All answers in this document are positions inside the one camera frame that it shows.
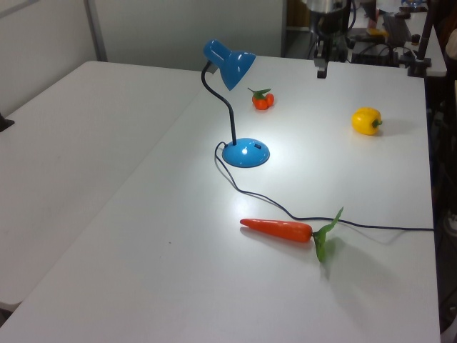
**blue desk lamp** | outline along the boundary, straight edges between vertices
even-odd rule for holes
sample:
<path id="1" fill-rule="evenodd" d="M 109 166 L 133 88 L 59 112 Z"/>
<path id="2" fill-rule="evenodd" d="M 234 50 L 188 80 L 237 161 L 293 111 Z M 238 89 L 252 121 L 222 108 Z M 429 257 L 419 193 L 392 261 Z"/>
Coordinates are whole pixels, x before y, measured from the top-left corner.
<path id="1" fill-rule="evenodd" d="M 236 139 L 235 118 L 231 105 L 220 94 L 217 94 L 210 88 L 205 80 L 205 74 L 208 71 L 208 68 L 214 63 L 221 70 L 222 80 L 230 91 L 240 82 L 244 74 L 249 70 L 256 55 L 245 51 L 231 51 L 215 39 L 209 41 L 205 45 L 204 54 L 208 59 L 208 63 L 201 72 L 201 82 L 211 94 L 220 99 L 228 107 L 228 113 L 230 115 L 232 142 L 224 147 L 222 158 L 228 164 L 241 168 L 260 166 L 270 157 L 268 147 L 256 139 Z"/>

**lamp shade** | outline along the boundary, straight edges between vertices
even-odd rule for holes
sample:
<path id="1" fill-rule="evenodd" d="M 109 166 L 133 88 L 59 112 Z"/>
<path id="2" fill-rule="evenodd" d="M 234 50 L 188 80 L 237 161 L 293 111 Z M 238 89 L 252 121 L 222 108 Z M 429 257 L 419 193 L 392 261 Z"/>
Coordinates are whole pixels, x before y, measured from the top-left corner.
<path id="1" fill-rule="evenodd" d="M 232 90 L 249 70 L 256 55 L 245 51 L 232 51 L 217 39 L 210 40 L 204 47 L 205 57 L 217 65 L 222 80 Z"/>

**black power cord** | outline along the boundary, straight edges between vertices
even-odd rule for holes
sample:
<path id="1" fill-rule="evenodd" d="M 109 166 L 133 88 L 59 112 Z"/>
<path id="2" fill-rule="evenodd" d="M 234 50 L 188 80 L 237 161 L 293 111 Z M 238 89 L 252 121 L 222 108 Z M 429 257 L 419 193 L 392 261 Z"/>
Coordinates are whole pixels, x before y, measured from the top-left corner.
<path id="1" fill-rule="evenodd" d="M 387 44 L 387 43 L 374 43 L 374 44 L 371 44 L 369 46 L 367 46 L 365 49 L 363 49 L 362 51 L 360 51 L 357 56 L 354 58 L 354 60 L 352 61 L 352 63 L 355 63 L 357 64 L 358 62 L 362 62 L 362 58 L 363 56 L 367 53 L 367 51 L 369 51 L 370 49 L 374 48 L 375 46 L 378 46 L 378 45 L 384 45 L 386 46 L 385 48 L 383 48 L 377 55 L 376 55 L 376 58 L 375 60 L 378 61 L 378 59 L 380 58 L 382 52 L 384 52 L 386 49 L 388 49 L 388 65 L 391 65 L 391 66 L 394 66 L 394 51 L 393 51 L 393 47 L 390 45 L 390 44 Z"/>
<path id="2" fill-rule="evenodd" d="M 231 180 L 231 185 L 236 191 L 238 191 L 238 192 L 240 192 L 242 194 L 246 194 L 246 195 L 249 195 L 249 196 L 256 197 L 258 199 L 264 200 L 264 201 L 268 202 L 269 204 L 272 204 L 272 205 L 278 207 L 279 209 L 283 210 L 290 218 L 292 218 L 292 219 L 294 219 L 296 221 L 300 221 L 300 222 L 304 222 L 304 221 L 310 222 L 310 221 L 316 221 L 316 220 L 324 220 L 324 221 L 328 221 L 328 222 L 333 221 L 333 218 L 330 218 L 330 217 L 297 217 L 297 216 L 294 216 L 284 206 L 282 206 L 278 202 L 275 202 L 273 199 L 267 197 L 266 195 L 263 195 L 263 194 L 260 194 L 260 193 L 256 193 L 256 192 L 245 191 L 243 189 L 240 189 L 238 187 L 238 185 L 236 184 L 235 179 L 233 178 L 231 172 L 229 171 L 229 169 L 225 165 L 224 161 L 222 161 L 222 159 L 217 155 L 217 151 L 218 151 L 219 147 L 222 144 L 224 146 L 227 145 L 224 141 L 221 141 L 219 144 L 216 145 L 216 148 L 214 149 L 214 159 L 215 159 L 216 165 L 217 165 L 217 162 L 218 162 L 225 169 L 228 177 Z M 363 228 L 366 228 L 366 229 L 388 229 L 388 230 L 402 230 L 402 231 L 434 231 L 434 229 L 423 228 L 423 227 L 382 227 L 382 226 L 379 226 L 379 225 L 357 224 L 355 222 L 350 222 L 349 220 L 344 220 L 344 219 L 339 219 L 339 222 L 340 223 L 344 223 L 344 224 L 349 224 L 349 225 L 352 225 L 354 227 L 363 227 Z"/>
<path id="3" fill-rule="evenodd" d="M 351 4 L 352 4 L 352 13 L 353 13 L 353 16 L 352 16 L 351 25 L 349 25 L 349 27 L 348 27 L 348 31 L 350 31 L 350 30 L 354 27 L 354 24 L 356 23 L 356 18 L 357 18 L 357 5 L 356 5 L 356 0 L 352 0 L 352 1 L 351 1 Z"/>

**orange carrot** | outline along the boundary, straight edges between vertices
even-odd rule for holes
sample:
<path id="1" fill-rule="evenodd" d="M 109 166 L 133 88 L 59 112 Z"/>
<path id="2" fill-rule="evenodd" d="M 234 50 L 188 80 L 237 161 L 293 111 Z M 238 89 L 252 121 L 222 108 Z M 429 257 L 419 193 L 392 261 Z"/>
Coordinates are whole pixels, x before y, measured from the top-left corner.
<path id="1" fill-rule="evenodd" d="M 320 262 L 326 258 L 325 242 L 326 235 L 332 230 L 343 212 L 343 207 L 339 210 L 335 219 L 330 224 L 327 224 L 317 232 L 313 232 L 313 228 L 305 223 L 300 222 L 283 222 L 282 220 L 263 220 L 263 219 L 242 219 L 240 223 L 263 232 L 284 239 L 289 239 L 296 242 L 309 242 L 311 237 L 314 238 L 316 245 L 316 255 Z"/>
<path id="2" fill-rule="evenodd" d="M 300 222 L 284 222 L 282 220 L 242 219 L 243 225 L 256 231 L 270 234 L 296 242 L 309 242 L 313 229 Z"/>

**white wall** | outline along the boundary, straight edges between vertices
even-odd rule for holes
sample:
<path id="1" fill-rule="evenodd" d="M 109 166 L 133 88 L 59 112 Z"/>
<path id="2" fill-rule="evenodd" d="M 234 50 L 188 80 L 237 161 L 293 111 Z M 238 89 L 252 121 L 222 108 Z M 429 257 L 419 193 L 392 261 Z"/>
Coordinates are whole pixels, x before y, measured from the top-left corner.
<path id="1" fill-rule="evenodd" d="M 7 116 L 93 60 L 83 0 L 40 0 L 0 18 L 0 112 Z"/>
<path id="2" fill-rule="evenodd" d="M 201 70 L 204 44 L 281 55 L 284 0 L 92 0 L 110 62 Z"/>

